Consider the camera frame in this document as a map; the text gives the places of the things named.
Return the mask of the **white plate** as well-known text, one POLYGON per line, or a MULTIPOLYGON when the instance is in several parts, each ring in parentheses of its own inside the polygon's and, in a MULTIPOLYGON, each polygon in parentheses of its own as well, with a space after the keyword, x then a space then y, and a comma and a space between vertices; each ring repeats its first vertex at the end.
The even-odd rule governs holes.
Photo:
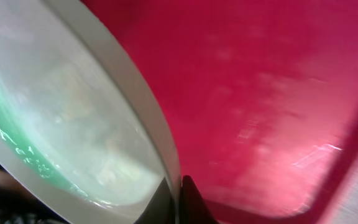
POLYGON ((80 1, 0 0, 0 165, 69 223, 135 223, 175 143, 131 58, 80 1))

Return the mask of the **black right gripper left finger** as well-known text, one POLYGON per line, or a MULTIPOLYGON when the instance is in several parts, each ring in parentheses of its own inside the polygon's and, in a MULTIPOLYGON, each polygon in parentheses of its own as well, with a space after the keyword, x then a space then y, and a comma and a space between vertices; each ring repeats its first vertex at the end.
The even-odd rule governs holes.
POLYGON ((135 224, 174 224, 174 202, 166 179, 163 179, 149 204, 135 224))

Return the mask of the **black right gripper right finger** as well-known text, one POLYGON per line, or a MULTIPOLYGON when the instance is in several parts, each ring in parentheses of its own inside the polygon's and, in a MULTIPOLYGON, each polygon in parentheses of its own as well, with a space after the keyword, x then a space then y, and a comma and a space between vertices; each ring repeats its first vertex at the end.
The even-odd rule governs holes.
POLYGON ((182 178, 179 203, 180 224, 219 224, 208 210, 189 175, 182 178))

